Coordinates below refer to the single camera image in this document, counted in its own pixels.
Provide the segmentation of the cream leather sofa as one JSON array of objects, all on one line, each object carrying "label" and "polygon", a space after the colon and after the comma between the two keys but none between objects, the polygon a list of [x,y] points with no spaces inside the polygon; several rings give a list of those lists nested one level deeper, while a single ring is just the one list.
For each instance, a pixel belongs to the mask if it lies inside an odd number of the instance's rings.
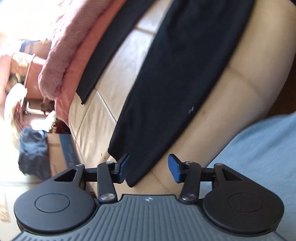
[{"label": "cream leather sofa", "polygon": [[168,155],[207,166],[266,117],[295,58],[294,1],[166,1],[133,27],[69,126],[87,168],[129,153],[118,194],[178,194]]}]

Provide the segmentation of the salmon pink cushion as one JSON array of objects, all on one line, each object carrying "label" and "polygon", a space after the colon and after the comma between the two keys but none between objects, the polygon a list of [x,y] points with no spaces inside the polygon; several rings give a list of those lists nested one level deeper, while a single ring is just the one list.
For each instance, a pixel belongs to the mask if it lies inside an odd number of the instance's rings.
[{"label": "salmon pink cushion", "polygon": [[76,89],[97,44],[124,5],[125,0],[113,1],[96,20],[86,37],[76,50],[70,65],[63,76],[60,94],[55,98],[55,111],[58,119],[68,124],[68,116]]}]

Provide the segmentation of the light blue fabric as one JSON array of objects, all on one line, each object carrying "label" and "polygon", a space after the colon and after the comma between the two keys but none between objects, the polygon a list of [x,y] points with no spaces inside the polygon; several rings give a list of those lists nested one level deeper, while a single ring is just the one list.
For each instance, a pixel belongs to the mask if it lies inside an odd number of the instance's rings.
[{"label": "light blue fabric", "polygon": [[295,113],[273,116],[236,135],[208,165],[223,163],[277,194],[285,206],[277,232],[295,240]]}]

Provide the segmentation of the fluffy pink blanket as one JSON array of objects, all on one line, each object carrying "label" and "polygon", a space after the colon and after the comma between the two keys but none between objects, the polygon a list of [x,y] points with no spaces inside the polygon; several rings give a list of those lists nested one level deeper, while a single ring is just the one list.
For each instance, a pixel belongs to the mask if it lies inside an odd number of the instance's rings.
[{"label": "fluffy pink blanket", "polygon": [[55,99],[64,74],[83,43],[86,49],[102,38],[125,1],[63,1],[55,23],[52,45],[38,77],[41,94]]}]

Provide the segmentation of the cardboard box blue stripe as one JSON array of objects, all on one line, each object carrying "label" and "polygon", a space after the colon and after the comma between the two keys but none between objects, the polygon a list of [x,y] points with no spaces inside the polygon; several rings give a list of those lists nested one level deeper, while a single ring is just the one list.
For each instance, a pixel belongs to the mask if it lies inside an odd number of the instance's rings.
[{"label": "cardboard box blue stripe", "polygon": [[48,133],[48,151],[52,177],[80,163],[70,134]]}]

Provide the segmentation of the black pants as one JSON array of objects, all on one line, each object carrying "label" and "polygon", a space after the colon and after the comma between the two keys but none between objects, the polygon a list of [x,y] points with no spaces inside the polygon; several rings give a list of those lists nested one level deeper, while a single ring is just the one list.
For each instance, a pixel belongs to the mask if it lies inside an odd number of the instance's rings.
[{"label": "black pants", "polygon": [[215,87],[255,1],[173,1],[127,95],[107,151],[128,155],[136,185],[184,132]]}]

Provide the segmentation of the dark blue cloth bundle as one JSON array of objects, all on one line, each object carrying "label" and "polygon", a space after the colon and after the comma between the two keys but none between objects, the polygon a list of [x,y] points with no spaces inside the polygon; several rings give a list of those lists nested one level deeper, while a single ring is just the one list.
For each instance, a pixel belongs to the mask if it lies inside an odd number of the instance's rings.
[{"label": "dark blue cloth bundle", "polygon": [[48,135],[44,130],[26,126],[19,139],[18,167],[23,174],[45,181],[51,178]]}]

